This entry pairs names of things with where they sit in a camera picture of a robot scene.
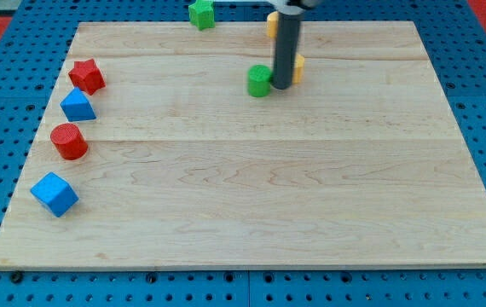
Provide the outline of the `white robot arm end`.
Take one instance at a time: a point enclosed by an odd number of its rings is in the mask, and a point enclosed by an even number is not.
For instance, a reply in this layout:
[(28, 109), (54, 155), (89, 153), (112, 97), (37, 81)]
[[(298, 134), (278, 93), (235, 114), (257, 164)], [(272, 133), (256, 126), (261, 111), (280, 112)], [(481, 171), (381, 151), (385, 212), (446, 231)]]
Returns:
[(215, 3), (268, 3), (282, 14), (300, 15), (315, 9), (322, 0), (213, 0)]

